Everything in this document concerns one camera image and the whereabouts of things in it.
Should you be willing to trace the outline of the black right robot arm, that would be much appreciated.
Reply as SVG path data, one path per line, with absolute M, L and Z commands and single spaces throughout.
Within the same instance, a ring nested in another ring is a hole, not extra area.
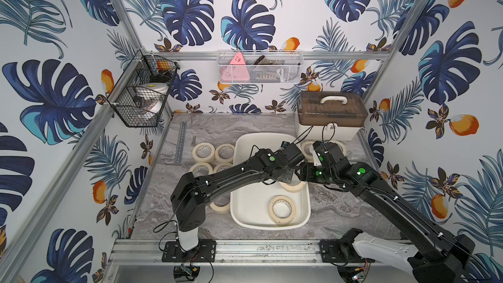
M 374 259 L 414 277 L 417 282 L 463 282 L 475 248 L 465 235 L 454 236 L 429 220 L 393 190 L 365 162 L 350 163 L 334 143 L 315 142 L 312 161 L 302 161 L 296 174 L 302 182 L 350 193 L 372 206 L 409 241 L 372 237 L 352 229 L 351 245 L 361 258 Z

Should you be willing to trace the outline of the white plastic storage tray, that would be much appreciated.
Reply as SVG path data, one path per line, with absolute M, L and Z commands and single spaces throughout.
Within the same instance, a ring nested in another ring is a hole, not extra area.
M 245 134 L 236 142 L 233 163 L 237 165 L 245 161 L 250 155 L 258 152 L 259 148 L 276 151 L 281 148 L 283 141 L 294 140 L 295 137 L 292 135 L 274 132 Z M 294 174 L 290 184 L 296 185 L 299 182 L 300 179 Z M 233 220 L 238 225 L 250 229 L 264 231 L 296 229 L 304 226 L 311 214 L 308 185 L 298 193 L 289 193 L 280 186 L 280 182 L 269 186 L 259 182 L 241 187 L 231 192 L 230 196 L 230 212 Z M 277 196 L 289 197 L 296 206 L 296 217 L 289 225 L 276 225 L 269 217 L 269 203 Z

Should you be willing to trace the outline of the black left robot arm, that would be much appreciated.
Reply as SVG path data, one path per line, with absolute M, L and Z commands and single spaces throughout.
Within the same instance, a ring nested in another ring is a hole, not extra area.
M 199 246 L 198 228 L 206 220 L 206 206 L 216 198 L 253 183 L 288 182 L 304 160 L 300 148 L 285 142 L 276 151 L 252 148 L 244 162 L 216 174 L 184 174 L 170 196 L 181 250 L 188 252 Z

